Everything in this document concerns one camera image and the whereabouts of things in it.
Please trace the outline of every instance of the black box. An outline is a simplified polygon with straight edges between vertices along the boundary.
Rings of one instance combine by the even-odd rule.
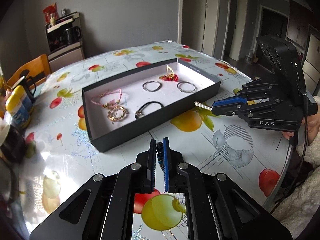
[[[163,81],[159,76],[166,74],[167,65],[178,75],[179,81],[193,83],[197,89],[193,93],[184,93],[177,88],[178,82]],[[162,87],[156,92],[148,92],[142,88],[147,81],[159,81]],[[148,84],[153,90],[157,83]],[[103,79],[82,89],[85,124],[90,142],[99,151],[105,152],[132,138],[139,136],[182,114],[194,105],[194,101],[204,102],[214,97],[219,90],[220,79],[183,60],[170,59],[140,68],[135,68],[115,76]],[[114,122],[107,118],[108,109],[91,102],[92,97],[107,90],[122,89],[120,105],[128,113],[121,121]],[[182,89],[192,90],[193,86],[182,84]],[[118,100],[119,94],[108,95],[100,100],[105,104],[112,99]],[[143,115],[135,119],[135,112],[149,101],[158,101],[164,105],[150,104],[143,109]]]

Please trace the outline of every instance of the bottle label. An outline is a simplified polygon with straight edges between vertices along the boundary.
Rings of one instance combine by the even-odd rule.
[[[30,117],[22,103],[14,108],[11,116],[19,127],[23,127]]]
[[[24,93],[24,95],[22,96],[21,101],[22,101],[23,106],[24,106],[25,109],[27,110],[27,112],[30,113],[33,104],[32,104],[30,98],[27,96],[26,93]]]

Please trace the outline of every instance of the table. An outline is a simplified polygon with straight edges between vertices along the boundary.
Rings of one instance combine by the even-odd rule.
[[[20,166],[20,201],[31,232],[95,173],[118,173],[148,149],[150,139],[169,137],[170,148],[202,172],[223,172],[259,204],[274,196],[289,160],[288,141],[280,132],[248,128],[238,118],[206,115],[192,109],[106,153],[89,142],[79,108],[81,89],[109,76],[149,63],[182,58],[221,79],[219,93],[207,101],[233,96],[250,78],[223,62],[173,41],[163,41],[107,52],[58,70],[41,89],[26,130],[28,152]],[[230,155],[241,156],[231,159]],[[156,165],[156,189],[164,193],[162,171]],[[184,202],[183,194],[176,194]],[[134,214],[133,239],[188,239],[186,215],[178,226],[157,231]]]

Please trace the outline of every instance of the pink bracelet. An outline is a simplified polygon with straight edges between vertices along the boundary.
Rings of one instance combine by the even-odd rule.
[[[119,95],[120,95],[119,100],[115,101],[115,100],[113,99],[113,100],[111,100],[110,102],[106,103],[105,105],[104,105],[104,104],[97,103],[97,102],[95,102],[95,101],[93,100],[94,98],[103,98],[103,97],[105,97],[105,96],[107,96],[107,95],[116,94],[116,93],[119,93]],[[103,108],[111,109],[111,108],[114,108],[116,105],[118,105],[118,104],[120,103],[121,96],[122,96],[121,89],[117,89],[117,90],[114,90],[114,91],[111,91],[111,92],[109,92],[109,90],[107,90],[106,92],[104,92],[104,93],[101,94],[101,95],[92,97],[92,98],[91,98],[91,102],[94,103],[95,105],[102,106]]]

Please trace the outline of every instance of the orange chair back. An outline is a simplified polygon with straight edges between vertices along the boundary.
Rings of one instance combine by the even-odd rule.
[[[41,56],[29,61],[20,67],[13,76],[7,81],[7,85],[12,87],[22,76],[25,77],[35,77],[41,73],[42,77],[40,80],[36,81],[36,85],[39,85],[46,81],[46,77],[51,74],[51,69],[49,66],[48,57],[46,54],[42,54]]]

